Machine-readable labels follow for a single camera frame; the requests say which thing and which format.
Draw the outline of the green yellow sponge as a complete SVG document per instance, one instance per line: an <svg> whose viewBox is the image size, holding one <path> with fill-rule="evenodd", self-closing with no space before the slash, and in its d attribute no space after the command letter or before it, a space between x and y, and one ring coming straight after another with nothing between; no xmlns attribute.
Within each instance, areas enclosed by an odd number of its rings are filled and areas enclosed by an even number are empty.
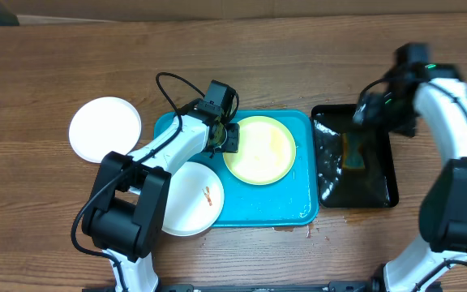
<svg viewBox="0 0 467 292"><path fill-rule="evenodd" d="M362 137L357 133L342 134L342 168L347 170L364 170L365 161L362 155Z"/></svg>

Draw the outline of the white plate with stain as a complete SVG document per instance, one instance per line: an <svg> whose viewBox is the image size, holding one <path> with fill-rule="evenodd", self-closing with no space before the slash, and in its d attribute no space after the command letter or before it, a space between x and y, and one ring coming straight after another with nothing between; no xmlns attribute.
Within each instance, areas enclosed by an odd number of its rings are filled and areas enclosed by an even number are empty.
<svg viewBox="0 0 467 292"><path fill-rule="evenodd" d="M141 128L141 117L131 103L118 97L100 97L75 113L68 138L79 157L101 163L109 152L128 154L138 143Z"/></svg>

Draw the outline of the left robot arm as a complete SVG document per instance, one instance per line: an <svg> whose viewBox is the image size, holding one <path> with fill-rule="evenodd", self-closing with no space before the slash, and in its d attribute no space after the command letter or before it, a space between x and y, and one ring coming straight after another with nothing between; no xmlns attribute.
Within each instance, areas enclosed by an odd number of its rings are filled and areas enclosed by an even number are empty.
<svg viewBox="0 0 467 292"><path fill-rule="evenodd" d="M76 249L111 263L116 291L155 291L151 251L164 221L171 178L201 152L236 152L235 113L180 109L172 125L128 155L110 152L101 162L88 202L72 228L89 236L96 250Z"/></svg>

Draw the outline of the yellow-green plate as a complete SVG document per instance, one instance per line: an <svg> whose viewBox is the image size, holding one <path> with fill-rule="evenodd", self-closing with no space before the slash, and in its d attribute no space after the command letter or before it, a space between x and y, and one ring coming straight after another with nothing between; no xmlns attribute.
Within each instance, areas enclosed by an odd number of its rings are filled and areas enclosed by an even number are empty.
<svg viewBox="0 0 467 292"><path fill-rule="evenodd" d="M250 116L238 121L236 153L223 154L230 173L251 185L268 185L291 170L296 144L290 130L274 118Z"/></svg>

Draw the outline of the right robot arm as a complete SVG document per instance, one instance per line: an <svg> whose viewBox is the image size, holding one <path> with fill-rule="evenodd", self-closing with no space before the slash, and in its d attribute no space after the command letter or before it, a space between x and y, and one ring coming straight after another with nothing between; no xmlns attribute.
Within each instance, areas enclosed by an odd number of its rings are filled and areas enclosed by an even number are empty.
<svg viewBox="0 0 467 292"><path fill-rule="evenodd" d="M419 234L383 267L382 291L427 291L456 265L467 267L467 83L453 65L414 63L390 69L364 88L353 121L395 131L424 119L441 157L442 169L424 198Z"/></svg>

